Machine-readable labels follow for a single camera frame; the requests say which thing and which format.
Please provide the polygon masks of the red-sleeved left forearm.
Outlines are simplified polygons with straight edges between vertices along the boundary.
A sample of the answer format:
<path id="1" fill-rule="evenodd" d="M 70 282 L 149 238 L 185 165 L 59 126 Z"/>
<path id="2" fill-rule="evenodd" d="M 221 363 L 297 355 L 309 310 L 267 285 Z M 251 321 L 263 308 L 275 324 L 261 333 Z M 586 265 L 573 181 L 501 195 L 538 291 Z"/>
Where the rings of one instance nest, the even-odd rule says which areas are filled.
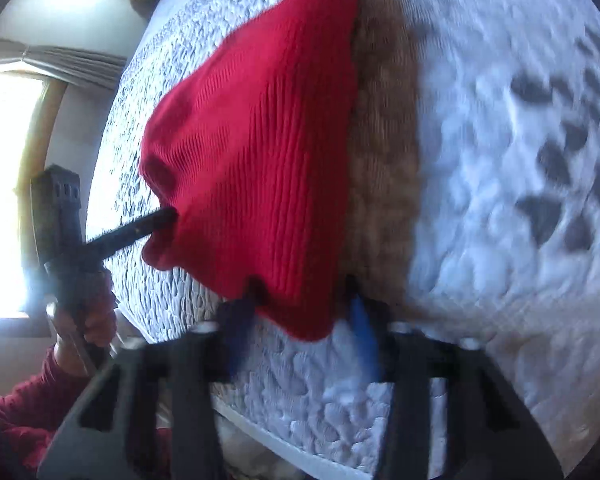
<path id="1" fill-rule="evenodd" d="M 47 448 L 86 388 L 47 351 L 41 371 L 0 396 L 0 479 L 32 478 Z"/>

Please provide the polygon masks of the person's left hand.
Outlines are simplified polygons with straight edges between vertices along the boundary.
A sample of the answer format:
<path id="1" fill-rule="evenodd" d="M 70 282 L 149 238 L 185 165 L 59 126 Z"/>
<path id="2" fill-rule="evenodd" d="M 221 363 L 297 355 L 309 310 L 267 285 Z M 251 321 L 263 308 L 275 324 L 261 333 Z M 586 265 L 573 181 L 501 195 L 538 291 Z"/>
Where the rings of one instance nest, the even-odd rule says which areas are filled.
<path id="1" fill-rule="evenodd" d="M 77 333 L 89 344 L 107 349 L 117 333 L 117 298 L 112 291 L 111 273 L 98 270 L 88 279 L 86 286 L 85 313 L 80 326 L 76 326 L 71 315 L 60 307 L 53 307 L 50 322 L 57 334 L 54 359 L 58 366 L 74 377 L 88 375 L 71 335 Z"/>

